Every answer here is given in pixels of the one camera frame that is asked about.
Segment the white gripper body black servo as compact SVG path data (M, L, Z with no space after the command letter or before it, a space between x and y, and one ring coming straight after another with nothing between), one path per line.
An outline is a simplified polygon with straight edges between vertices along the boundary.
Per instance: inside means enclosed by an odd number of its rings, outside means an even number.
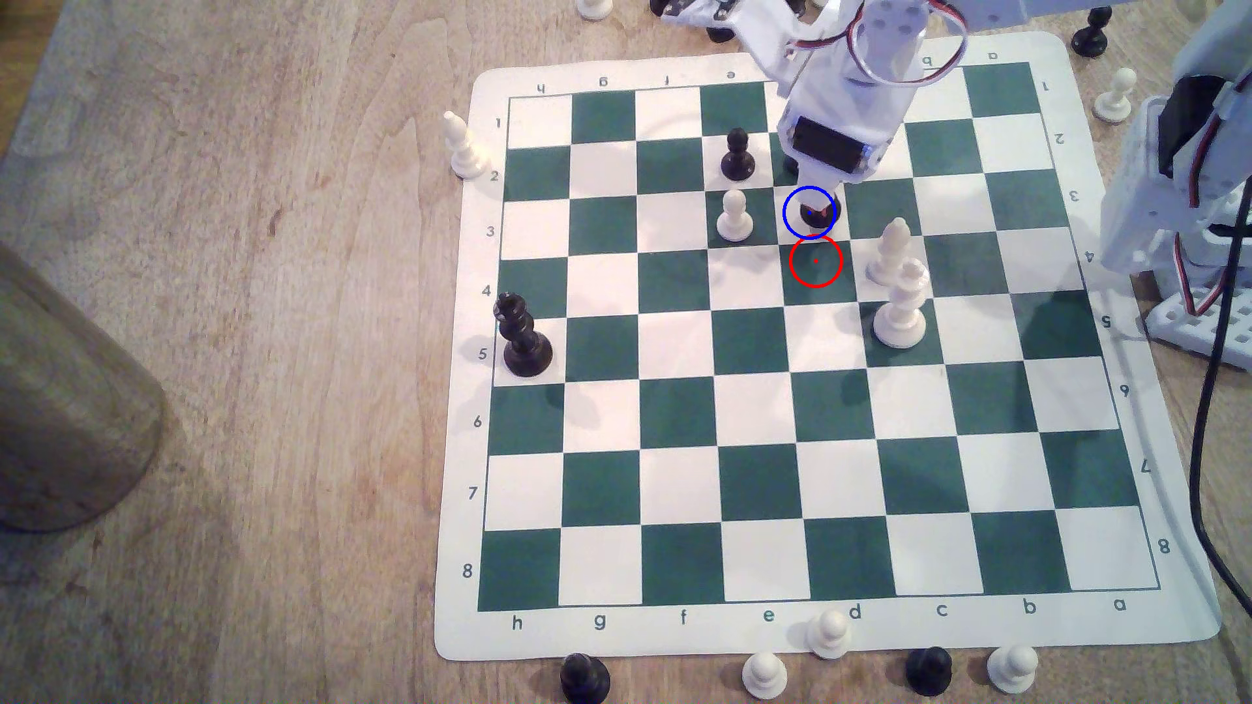
M785 46L793 74L780 79L786 106L780 144L820 183L873 175L916 90L938 81L921 60L939 1L828 1Z

